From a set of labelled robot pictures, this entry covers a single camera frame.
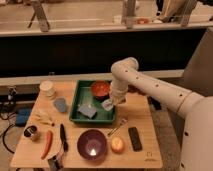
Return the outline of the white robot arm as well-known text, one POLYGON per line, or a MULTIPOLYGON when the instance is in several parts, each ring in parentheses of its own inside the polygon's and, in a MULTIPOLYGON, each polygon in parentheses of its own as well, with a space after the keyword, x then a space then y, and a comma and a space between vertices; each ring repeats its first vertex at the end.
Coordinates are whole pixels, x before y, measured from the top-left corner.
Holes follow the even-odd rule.
POLYGON ((128 85, 163 103, 185 120, 179 171, 213 171, 213 96, 147 76, 138 71, 138 61, 128 57, 111 66, 110 99, 114 105, 125 99, 128 85))

